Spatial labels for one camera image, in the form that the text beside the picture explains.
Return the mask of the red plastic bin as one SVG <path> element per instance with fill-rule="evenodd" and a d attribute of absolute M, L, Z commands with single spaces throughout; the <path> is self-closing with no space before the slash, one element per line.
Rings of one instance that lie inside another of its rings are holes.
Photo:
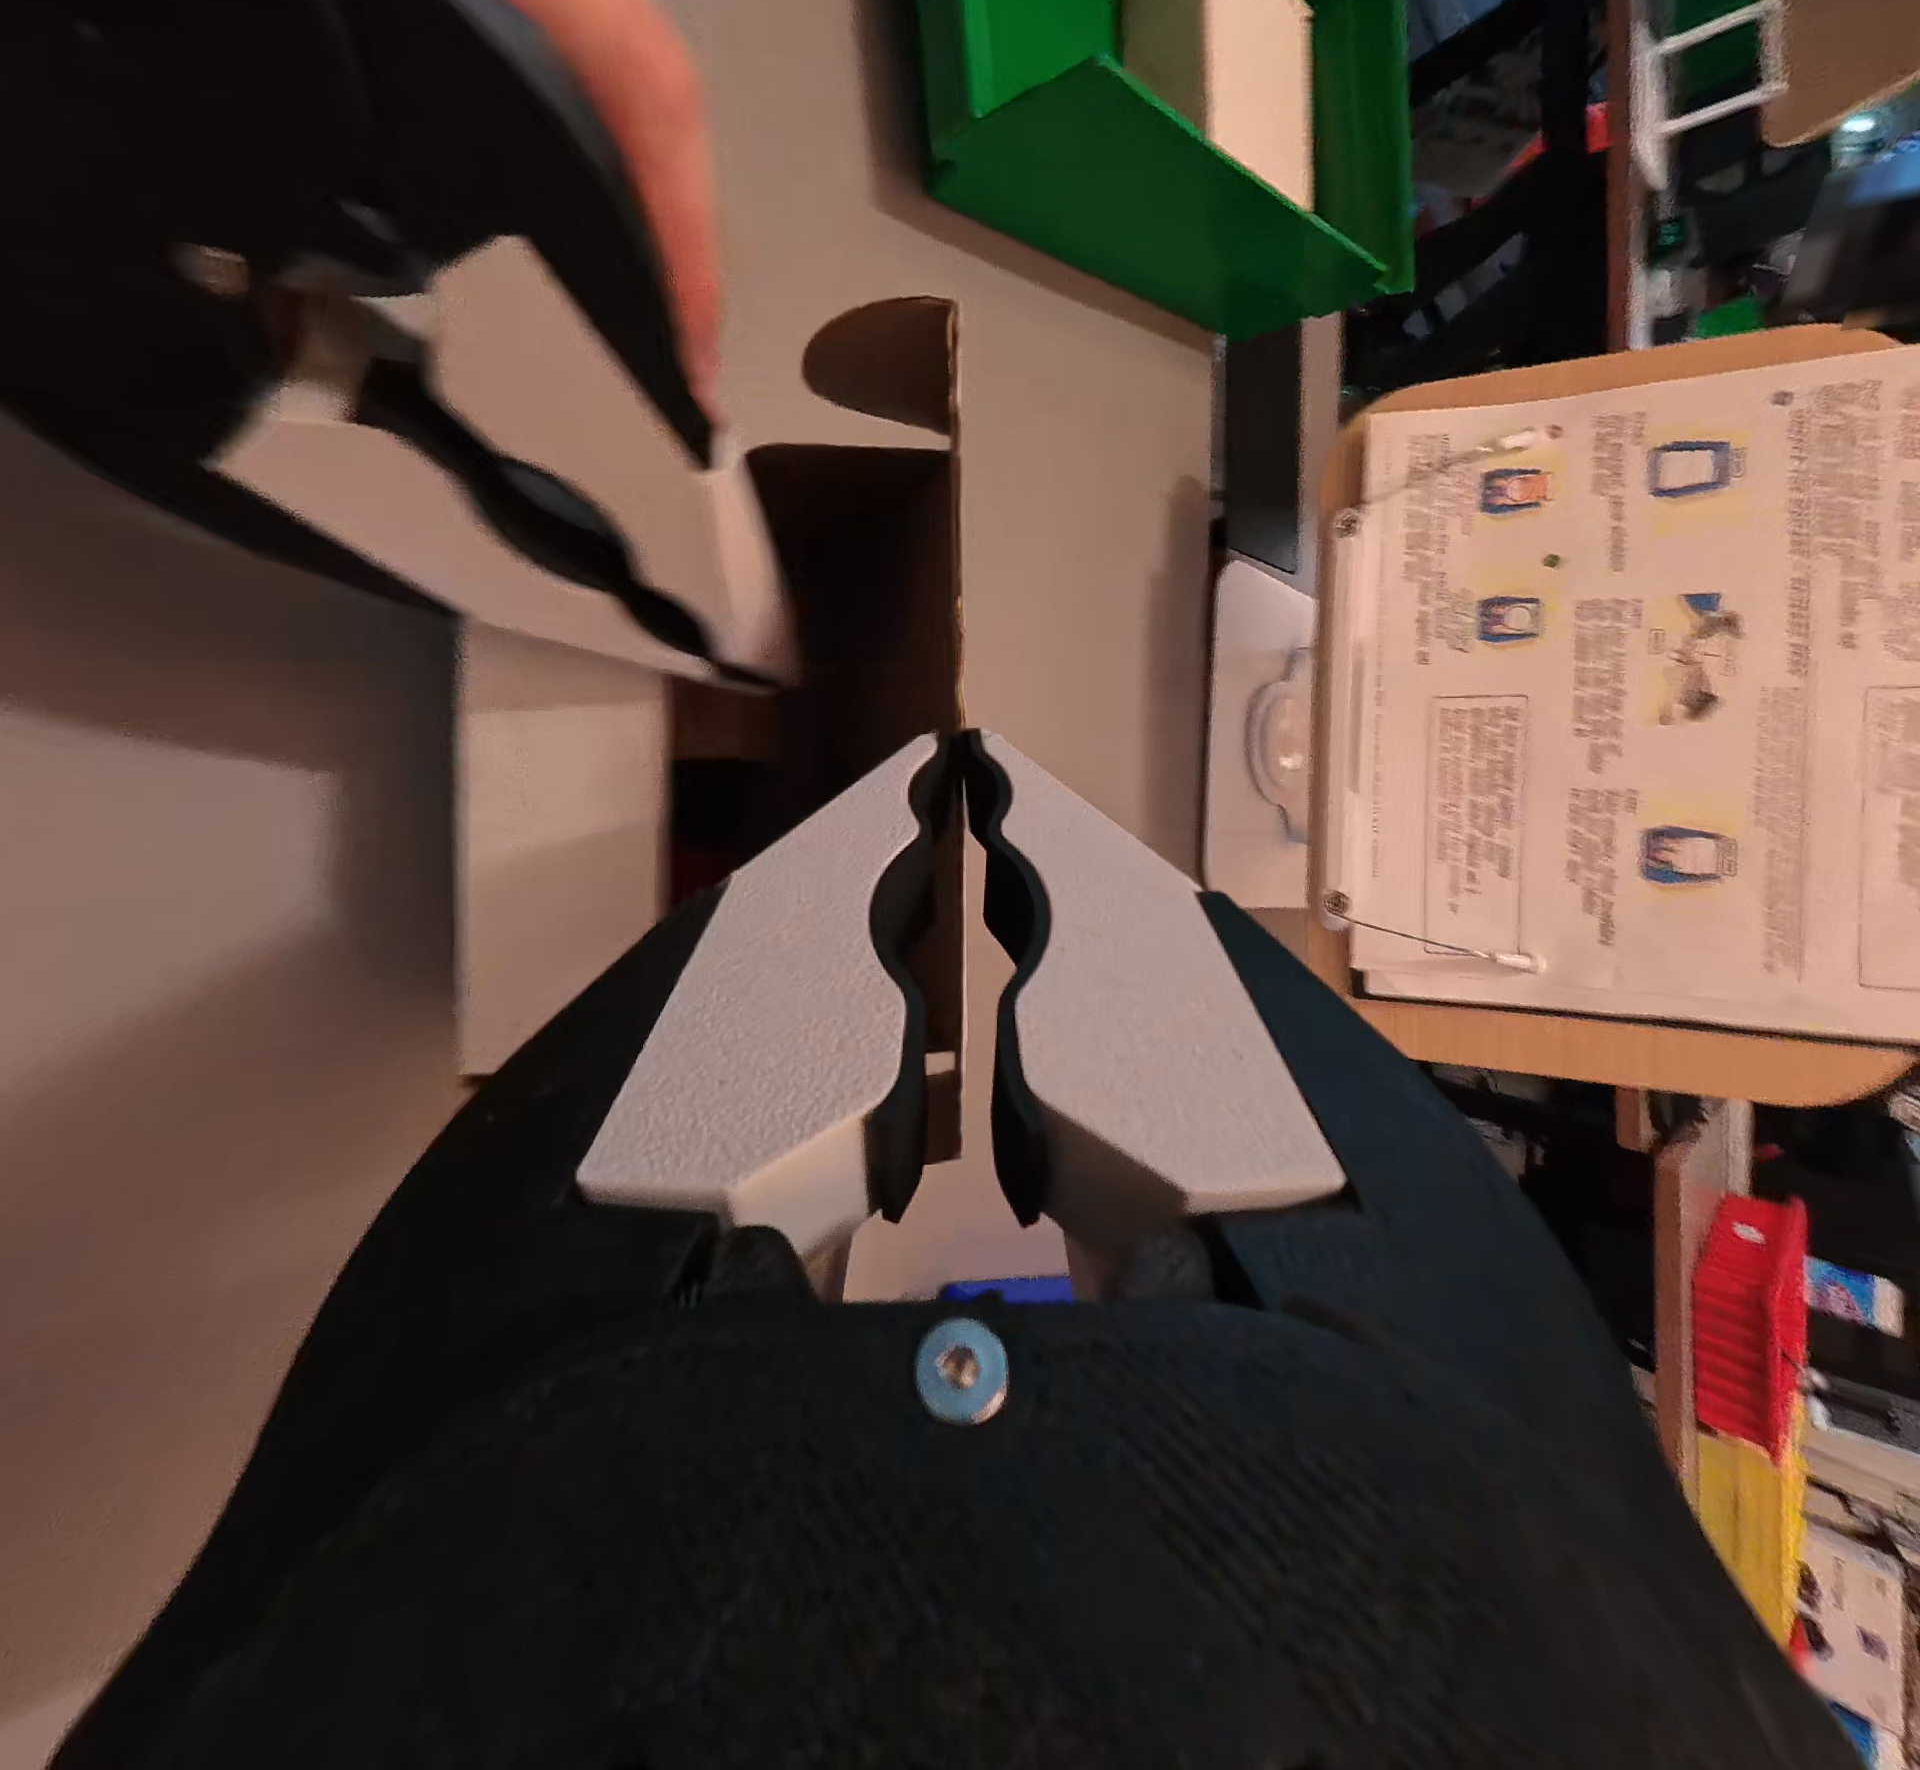
<path fill-rule="evenodd" d="M 1696 1418 L 1780 1457 L 1807 1364 L 1807 1209 L 1723 1197 L 1691 1276 Z"/>

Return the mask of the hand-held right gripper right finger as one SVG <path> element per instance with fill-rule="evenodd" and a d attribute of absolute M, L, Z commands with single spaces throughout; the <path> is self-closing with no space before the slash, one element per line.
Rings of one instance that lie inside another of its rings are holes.
<path fill-rule="evenodd" d="M 991 730 L 960 740 L 983 913 L 1010 963 L 997 1176 L 1107 1291 L 1194 1218 L 1334 1201 L 1348 1179 L 1200 884 Z"/>

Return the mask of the yellow plastic bin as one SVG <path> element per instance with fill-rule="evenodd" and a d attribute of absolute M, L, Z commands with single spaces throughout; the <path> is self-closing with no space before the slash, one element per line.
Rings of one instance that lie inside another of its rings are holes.
<path fill-rule="evenodd" d="M 1696 1512 L 1763 1629 L 1792 1648 L 1800 1602 L 1807 1463 L 1798 1440 L 1780 1457 L 1740 1437 L 1696 1431 Z"/>

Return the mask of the person's left hand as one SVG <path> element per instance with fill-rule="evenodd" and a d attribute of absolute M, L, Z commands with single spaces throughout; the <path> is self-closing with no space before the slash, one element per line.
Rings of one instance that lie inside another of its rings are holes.
<path fill-rule="evenodd" d="M 657 244 L 694 401 L 721 422 L 723 281 L 708 102 L 655 0 L 505 0 L 548 36 L 607 128 Z"/>

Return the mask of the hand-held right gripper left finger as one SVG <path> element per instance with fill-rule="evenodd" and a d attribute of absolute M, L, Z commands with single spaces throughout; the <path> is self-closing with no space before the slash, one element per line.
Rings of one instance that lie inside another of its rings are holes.
<path fill-rule="evenodd" d="M 734 871 L 577 1182 L 776 1230 L 802 1258 L 898 1223 L 928 1166 L 932 927 L 954 741 L 925 731 Z"/>

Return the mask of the grey desk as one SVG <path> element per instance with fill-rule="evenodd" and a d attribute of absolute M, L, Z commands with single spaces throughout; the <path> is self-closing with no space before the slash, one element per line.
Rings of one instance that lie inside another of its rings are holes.
<path fill-rule="evenodd" d="M 909 0 L 662 0 L 708 88 L 723 394 L 881 437 L 802 340 L 957 307 L 963 696 L 1203 859 L 1213 342 L 933 203 Z M 451 636 L 4 424 L 4 1765 L 42 1765 L 461 1103 Z"/>

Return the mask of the background wooden table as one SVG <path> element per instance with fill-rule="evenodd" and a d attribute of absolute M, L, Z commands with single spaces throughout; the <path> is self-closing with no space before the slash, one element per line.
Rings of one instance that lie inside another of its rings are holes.
<path fill-rule="evenodd" d="M 1647 180 L 1637 156 L 1637 53 L 1639 0 L 1603 0 L 1605 59 L 1605 348 L 1623 352 L 1644 347 L 1644 216 Z"/>

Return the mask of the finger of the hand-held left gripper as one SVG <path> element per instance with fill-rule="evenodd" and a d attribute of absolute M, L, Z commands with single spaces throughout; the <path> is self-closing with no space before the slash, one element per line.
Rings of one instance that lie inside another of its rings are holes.
<path fill-rule="evenodd" d="M 612 509 L 501 450 L 420 372 L 284 383 L 211 467 L 278 513 L 459 619 L 665 676 L 754 686 L 754 492 L 699 479 L 723 603 L 701 612 L 653 572 Z"/>
<path fill-rule="evenodd" d="M 534 247 L 501 238 L 445 265 L 429 289 L 434 383 L 496 450 L 539 467 L 612 519 L 635 578 L 708 633 L 673 650 L 612 593 L 477 538 L 477 581 L 459 606 L 499 630 L 714 681 L 799 678 L 799 639 L 774 538 L 744 455 L 716 439 L 694 464 L 665 416 Z"/>

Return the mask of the white cardboard mailer box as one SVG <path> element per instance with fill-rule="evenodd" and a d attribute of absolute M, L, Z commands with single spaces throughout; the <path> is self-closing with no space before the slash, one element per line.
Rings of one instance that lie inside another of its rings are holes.
<path fill-rule="evenodd" d="M 454 1058 L 475 1084 L 684 894 L 963 724 L 960 307 L 823 323 L 802 383 L 936 447 L 748 455 L 799 683 L 752 698 L 466 626 L 454 657 Z"/>
<path fill-rule="evenodd" d="M 1121 63 L 1215 151 L 1314 209 L 1306 0 L 1121 0 Z"/>

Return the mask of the wooden instruction board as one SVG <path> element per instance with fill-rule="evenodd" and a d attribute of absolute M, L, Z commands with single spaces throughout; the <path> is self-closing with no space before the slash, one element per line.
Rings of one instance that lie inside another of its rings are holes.
<path fill-rule="evenodd" d="M 1755 331 L 1721 342 L 1679 342 L 1617 350 L 1559 364 L 1534 364 L 1467 378 L 1417 384 L 1356 414 L 1325 443 L 1318 462 L 1302 464 L 1302 533 L 1314 549 L 1316 638 L 1310 688 L 1306 942 L 1309 968 L 1332 993 L 1417 1062 L 1461 1062 L 1534 1077 L 1587 1080 L 1623 1088 L 1670 1088 L 1743 1095 L 1774 1104 L 1826 1104 L 1894 1084 L 1915 1070 L 1915 1044 L 1886 1031 L 1845 1029 L 1837 1036 L 1785 1025 L 1740 1029 L 1684 1017 L 1675 1001 L 1652 1008 L 1599 1013 L 1554 999 L 1524 1006 L 1499 983 L 1524 972 L 1493 968 L 1473 976 L 1466 996 L 1372 995 L 1352 965 L 1350 908 L 1332 908 L 1348 871 L 1334 850 L 1348 808 L 1352 751 L 1336 719 L 1350 712 L 1358 671 L 1356 598 L 1339 553 L 1358 538 L 1365 492 L 1368 437 L 1383 414 L 1456 416 L 1470 398 L 1520 426 L 1553 398 L 1654 384 L 1699 394 L 1707 384 L 1783 361 L 1861 366 L 1871 357 L 1915 357 L 1915 345 L 1861 326 L 1811 323 Z"/>

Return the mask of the green plastic bin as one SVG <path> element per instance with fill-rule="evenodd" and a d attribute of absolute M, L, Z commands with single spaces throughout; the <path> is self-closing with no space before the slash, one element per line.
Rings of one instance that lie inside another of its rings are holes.
<path fill-rule="evenodd" d="M 1412 278 L 1405 0 L 1310 9 L 1312 198 L 1123 63 L 1123 0 L 913 0 L 929 195 L 1229 340 Z"/>

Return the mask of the wooden board on stand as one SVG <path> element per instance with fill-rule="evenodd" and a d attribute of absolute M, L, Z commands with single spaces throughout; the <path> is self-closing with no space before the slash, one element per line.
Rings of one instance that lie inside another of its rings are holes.
<path fill-rule="evenodd" d="M 1777 0 L 1785 88 L 1763 105 L 1772 148 L 1804 144 L 1918 76 L 1918 0 Z"/>

